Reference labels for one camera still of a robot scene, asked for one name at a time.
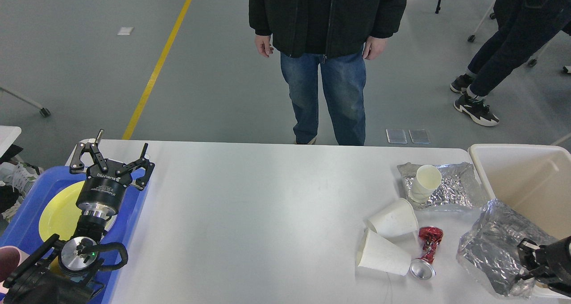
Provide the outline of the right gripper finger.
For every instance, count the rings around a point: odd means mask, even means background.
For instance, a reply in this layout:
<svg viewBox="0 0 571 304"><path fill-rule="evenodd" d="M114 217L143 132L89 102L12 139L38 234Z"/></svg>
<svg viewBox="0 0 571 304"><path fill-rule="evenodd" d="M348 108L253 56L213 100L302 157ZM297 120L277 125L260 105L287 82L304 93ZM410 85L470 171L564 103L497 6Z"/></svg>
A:
<svg viewBox="0 0 571 304"><path fill-rule="evenodd" d="M537 251L541 250L540 245L528 238L522 239L517 247L521 265L528 271L540 269L541 265L537 261Z"/></svg>
<svg viewBox="0 0 571 304"><path fill-rule="evenodd" d="M516 291L550 291L548 284L543 282L550 277L547 271L528 272L517 275L514 288Z"/></svg>

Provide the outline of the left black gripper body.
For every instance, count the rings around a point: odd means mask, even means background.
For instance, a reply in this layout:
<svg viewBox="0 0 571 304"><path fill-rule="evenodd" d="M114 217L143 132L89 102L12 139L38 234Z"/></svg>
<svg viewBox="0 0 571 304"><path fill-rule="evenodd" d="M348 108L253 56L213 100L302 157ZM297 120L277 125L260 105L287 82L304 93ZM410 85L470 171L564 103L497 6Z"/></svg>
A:
<svg viewBox="0 0 571 304"><path fill-rule="evenodd" d="M126 168L120 162L107 162L107 172L94 164L87 169L87 179L80 190L76 205L86 212L98 208L113 216L120 212L127 187L131 184L131 171L117 174Z"/></svg>

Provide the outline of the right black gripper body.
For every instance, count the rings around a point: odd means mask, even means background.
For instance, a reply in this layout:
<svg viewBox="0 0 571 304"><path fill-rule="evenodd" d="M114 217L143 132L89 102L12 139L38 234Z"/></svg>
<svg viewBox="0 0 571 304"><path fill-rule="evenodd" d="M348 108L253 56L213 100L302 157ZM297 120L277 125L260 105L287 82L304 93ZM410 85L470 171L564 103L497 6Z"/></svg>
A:
<svg viewBox="0 0 571 304"><path fill-rule="evenodd" d="M537 262L543 273L537 278L542 284L559 294L571 295L571 237L566 237L550 245L540 245Z"/></svg>

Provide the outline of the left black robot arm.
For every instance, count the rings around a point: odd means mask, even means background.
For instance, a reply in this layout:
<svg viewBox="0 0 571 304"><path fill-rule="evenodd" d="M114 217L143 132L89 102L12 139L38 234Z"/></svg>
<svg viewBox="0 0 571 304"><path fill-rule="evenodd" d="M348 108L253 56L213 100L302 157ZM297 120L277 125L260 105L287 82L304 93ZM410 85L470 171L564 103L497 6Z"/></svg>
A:
<svg viewBox="0 0 571 304"><path fill-rule="evenodd" d="M106 159L99 150L103 132L93 143L79 142L69 166L70 174L86 176L75 203L80 210L73 233L61 239L51 235L5 280L6 304L87 304L105 288L96 274L127 264L124 243L103 242L108 223L120 213L130 186L142 191L155 164L145 155L131 163Z"/></svg>

